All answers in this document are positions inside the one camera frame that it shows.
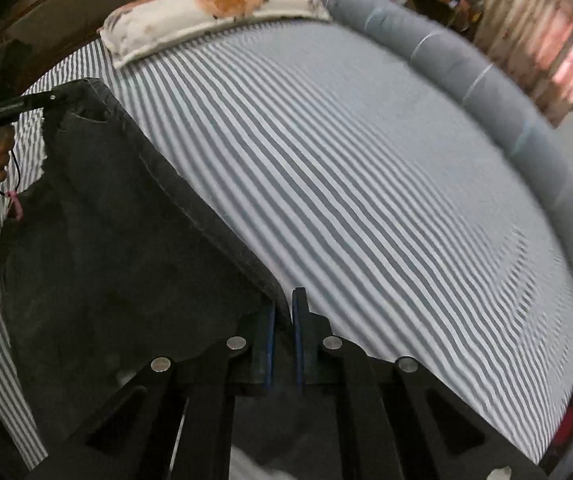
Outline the pink patterned curtain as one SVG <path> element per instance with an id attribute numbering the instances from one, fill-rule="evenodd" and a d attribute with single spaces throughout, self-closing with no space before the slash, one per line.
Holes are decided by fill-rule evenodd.
<path id="1" fill-rule="evenodd" d="M 474 44 L 553 126 L 573 110 L 573 0 L 483 0 Z"/>

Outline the grey rolled blanket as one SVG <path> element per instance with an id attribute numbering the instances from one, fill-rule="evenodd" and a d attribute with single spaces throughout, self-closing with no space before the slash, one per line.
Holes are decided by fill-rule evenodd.
<path id="1" fill-rule="evenodd" d="M 321 2 L 335 21 L 392 50 L 479 123 L 536 196 L 573 274 L 573 164 L 525 93 L 469 41 L 405 6 Z"/>

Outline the grey white striped bed sheet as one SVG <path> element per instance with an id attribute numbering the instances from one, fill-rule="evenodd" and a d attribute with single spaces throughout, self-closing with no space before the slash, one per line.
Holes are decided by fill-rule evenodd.
<path id="1" fill-rule="evenodd" d="M 521 174 L 469 113 L 402 58 L 335 24 L 252 25 L 122 70 L 99 41 L 34 84 L 105 84 L 281 285 L 370 356 L 415 356 L 531 460 L 573 390 L 573 276 Z M 42 117 L 17 125 L 26 191 Z M 0 200 L 0 238 L 10 204 Z M 48 449 L 1 310 L 1 445 Z"/>

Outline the pink ribbon tag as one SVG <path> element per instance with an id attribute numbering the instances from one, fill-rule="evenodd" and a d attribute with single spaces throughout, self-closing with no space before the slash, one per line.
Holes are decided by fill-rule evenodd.
<path id="1" fill-rule="evenodd" d="M 24 217 L 24 209 L 20 201 L 20 196 L 16 191 L 6 192 L 6 198 L 10 202 L 8 216 L 16 222 L 21 222 Z"/>

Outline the floral white orange pillow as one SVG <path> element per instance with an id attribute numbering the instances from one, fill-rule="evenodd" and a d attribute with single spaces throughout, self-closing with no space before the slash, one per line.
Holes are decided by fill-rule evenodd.
<path id="1" fill-rule="evenodd" d="M 332 20 L 321 0 L 137 0 L 108 15 L 98 34 L 119 70 L 205 35 L 291 18 Z"/>

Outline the dark grey denim pants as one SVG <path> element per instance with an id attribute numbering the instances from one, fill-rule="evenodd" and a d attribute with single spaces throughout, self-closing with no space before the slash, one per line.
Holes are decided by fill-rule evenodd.
<path id="1" fill-rule="evenodd" d="M 41 177 L 0 238 L 1 310 L 38 436 L 53 448 L 120 374 L 198 356 L 265 304 L 278 280 L 105 84 L 62 84 L 38 129 Z"/>

